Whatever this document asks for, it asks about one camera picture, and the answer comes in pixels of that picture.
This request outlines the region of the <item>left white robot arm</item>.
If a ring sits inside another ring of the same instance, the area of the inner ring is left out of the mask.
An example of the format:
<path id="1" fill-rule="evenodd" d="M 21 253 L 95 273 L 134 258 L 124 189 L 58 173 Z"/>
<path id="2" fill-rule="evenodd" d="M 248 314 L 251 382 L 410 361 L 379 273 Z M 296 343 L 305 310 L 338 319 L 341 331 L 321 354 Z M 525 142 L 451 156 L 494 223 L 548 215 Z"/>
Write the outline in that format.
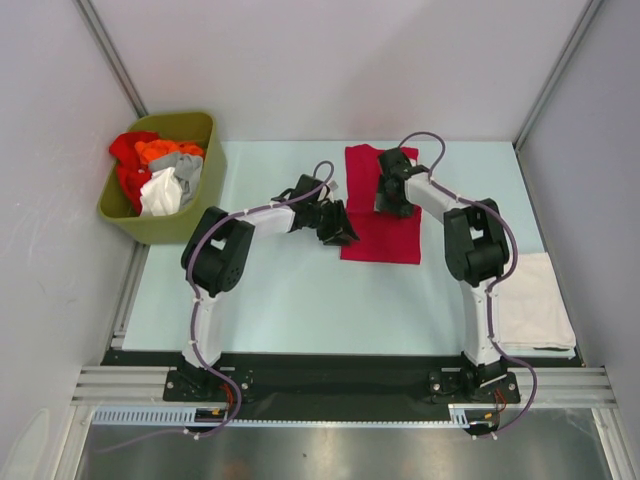
<path id="1" fill-rule="evenodd" d="M 194 292 L 193 310 L 183 359 L 167 375 L 165 400 L 210 400 L 220 387 L 233 390 L 213 369 L 222 355 L 228 294 L 240 282 L 255 241 L 304 228 L 314 230 L 325 246 L 359 240 L 344 202 L 332 197 L 329 182 L 306 174 L 266 205 L 236 213 L 218 207 L 205 210 L 181 257 Z"/>

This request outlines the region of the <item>crimson red t shirt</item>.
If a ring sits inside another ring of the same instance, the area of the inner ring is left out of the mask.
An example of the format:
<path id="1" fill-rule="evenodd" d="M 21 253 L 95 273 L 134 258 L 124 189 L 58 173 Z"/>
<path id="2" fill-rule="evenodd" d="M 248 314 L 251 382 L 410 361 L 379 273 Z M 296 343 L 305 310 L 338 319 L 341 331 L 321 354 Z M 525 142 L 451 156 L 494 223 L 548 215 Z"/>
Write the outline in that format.
<path id="1" fill-rule="evenodd" d="M 399 218 L 374 210 L 382 154 L 368 144 L 345 148 L 346 212 L 359 240 L 341 248 L 344 261 L 418 265 L 421 263 L 421 216 Z"/>

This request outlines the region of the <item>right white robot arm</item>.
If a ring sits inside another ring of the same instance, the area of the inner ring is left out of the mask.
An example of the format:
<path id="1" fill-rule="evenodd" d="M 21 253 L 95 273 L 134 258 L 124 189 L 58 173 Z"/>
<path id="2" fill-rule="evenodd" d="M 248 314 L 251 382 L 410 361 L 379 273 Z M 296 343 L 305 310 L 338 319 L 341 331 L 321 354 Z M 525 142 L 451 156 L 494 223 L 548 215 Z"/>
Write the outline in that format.
<path id="1" fill-rule="evenodd" d="M 404 218 L 420 208 L 443 226 L 445 263 L 459 284 L 465 315 L 463 367 L 451 395 L 490 401 L 507 377 L 494 327 L 494 298 L 510 259 L 509 230 L 497 204 L 454 193 L 399 147 L 383 151 L 378 163 L 377 211 Z"/>

